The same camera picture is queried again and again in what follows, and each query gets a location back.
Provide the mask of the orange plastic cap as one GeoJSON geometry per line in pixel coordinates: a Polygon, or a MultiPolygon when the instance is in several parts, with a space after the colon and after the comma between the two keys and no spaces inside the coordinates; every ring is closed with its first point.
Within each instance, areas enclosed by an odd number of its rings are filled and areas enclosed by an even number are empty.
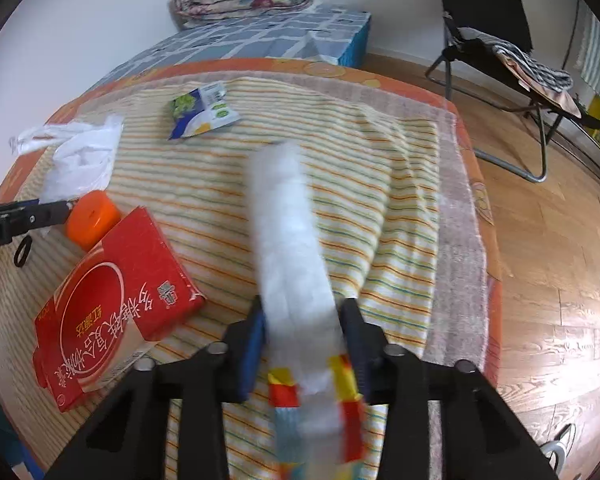
{"type": "Polygon", "coordinates": [[[89,252],[122,219],[122,213],[105,191],[95,190],[81,197],[65,223],[66,237],[89,252]]]}

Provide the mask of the white plastic bag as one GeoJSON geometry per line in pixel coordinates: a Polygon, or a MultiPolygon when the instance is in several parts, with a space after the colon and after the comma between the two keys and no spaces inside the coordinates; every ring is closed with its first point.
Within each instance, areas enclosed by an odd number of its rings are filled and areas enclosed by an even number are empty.
{"type": "Polygon", "coordinates": [[[123,117],[109,115],[102,125],[67,122],[34,127],[12,136],[9,146],[18,156],[54,148],[38,199],[41,204],[78,200],[108,188],[122,132],[123,117]]]}

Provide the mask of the white colourful snack wrapper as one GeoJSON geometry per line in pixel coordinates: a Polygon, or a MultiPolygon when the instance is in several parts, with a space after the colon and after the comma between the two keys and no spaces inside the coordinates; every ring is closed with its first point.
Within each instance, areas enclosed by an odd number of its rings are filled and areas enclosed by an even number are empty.
{"type": "Polygon", "coordinates": [[[249,156],[245,175],[280,478],[358,478],[362,396],[346,353],[300,150],[290,142],[261,148],[249,156]]]}

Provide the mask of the red medicine box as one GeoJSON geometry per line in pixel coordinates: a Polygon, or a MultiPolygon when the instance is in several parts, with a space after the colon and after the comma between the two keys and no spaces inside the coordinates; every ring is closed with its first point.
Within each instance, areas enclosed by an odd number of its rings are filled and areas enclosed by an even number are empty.
{"type": "Polygon", "coordinates": [[[157,221],[127,214],[76,265],[34,320],[38,385],[59,411],[116,379],[206,303],[157,221]]]}

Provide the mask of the blue white snack packet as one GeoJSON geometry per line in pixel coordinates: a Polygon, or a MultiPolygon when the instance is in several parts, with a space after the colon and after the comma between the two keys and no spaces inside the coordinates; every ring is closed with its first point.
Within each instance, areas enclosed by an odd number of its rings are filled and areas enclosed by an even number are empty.
{"type": "Polygon", "coordinates": [[[192,138],[238,122],[240,115],[226,100],[223,81],[204,84],[169,103],[173,118],[170,140],[192,138]]]}

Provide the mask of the striped yellow towel blanket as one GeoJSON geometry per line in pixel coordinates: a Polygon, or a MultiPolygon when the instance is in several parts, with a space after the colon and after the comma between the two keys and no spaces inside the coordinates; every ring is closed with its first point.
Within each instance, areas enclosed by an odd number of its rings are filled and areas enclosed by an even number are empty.
{"type": "Polygon", "coordinates": [[[282,428],[268,376],[352,385],[318,344],[339,342],[336,304],[358,300],[388,337],[422,353],[431,321],[440,226],[441,134],[420,113],[385,113],[265,77],[224,78],[233,125],[173,140],[170,105],[199,87],[154,82],[84,104],[123,131],[108,195],[143,206],[201,289],[202,310],[151,349],[158,363],[191,356],[261,296],[274,327],[256,388],[224,408],[234,479],[276,479],[282,428]]]}

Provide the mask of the blue checked mattress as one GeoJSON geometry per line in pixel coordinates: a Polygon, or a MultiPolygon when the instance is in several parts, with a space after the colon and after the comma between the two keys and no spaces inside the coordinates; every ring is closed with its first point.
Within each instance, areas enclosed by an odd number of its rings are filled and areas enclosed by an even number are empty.
{"type": "Polygon", "coordinates": [[[227,58],[303,58],[357,68],[364,60],[371,24],[368,12],[320,3],[307,11],[196,25],[143,50],[96,84],[153,68],[227,58]]]}

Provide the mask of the striped cloth on chair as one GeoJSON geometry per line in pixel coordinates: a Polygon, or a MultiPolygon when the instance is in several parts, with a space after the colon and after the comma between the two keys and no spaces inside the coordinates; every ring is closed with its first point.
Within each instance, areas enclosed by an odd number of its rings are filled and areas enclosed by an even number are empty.
{"type": "Polygon", "coordinates": [[[461,27],[460,36],[466,41],[479,40],[502,62],[518,79],[526,90],[534,90],[564,112],[582,118],[580,108],[569,94],[573,86],[571,76],[564,70],[555,70],[547,66],[511,42],[480,32],[471,27],[461,27]]]}

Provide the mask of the black folding chair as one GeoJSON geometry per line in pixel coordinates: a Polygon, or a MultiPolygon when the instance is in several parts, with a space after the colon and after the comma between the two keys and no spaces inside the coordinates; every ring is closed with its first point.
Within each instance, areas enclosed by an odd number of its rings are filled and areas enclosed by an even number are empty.
{"type": "Polygon", "coordinates": [[[461,27],[471,27],[489,35],[505,39],[532,56],[533,44],[524,4],[521,0],[441,0],[444,23],[444,48],[436,60],[427,68],[425,77],[444,88],[444,96],[452,98],[457,91],[470,96],[497,110],[509,114],[523,114],[530,117],[539,129],[541,152],[541,172],[532,174],[527,169],[517,167],[506,160],[481,151],[474,153],[478,159],[498,166],[511,174],[531,183],[542,183],[547,177],[547,145],[564,120],[584,130],[600,128],[600,121],[580,108],[582,118],[578,119],[559,106],[550,102],[534,90],[521,87],[518,79],[502,62],[479,40],[466,41],[460,36],[461,27]],[[490,101],[478,94],[464,90],[453,84],[452,64],[462,62],[480,74],[504,84],[529,100],[525,106],[505,106],[490,101]]]}

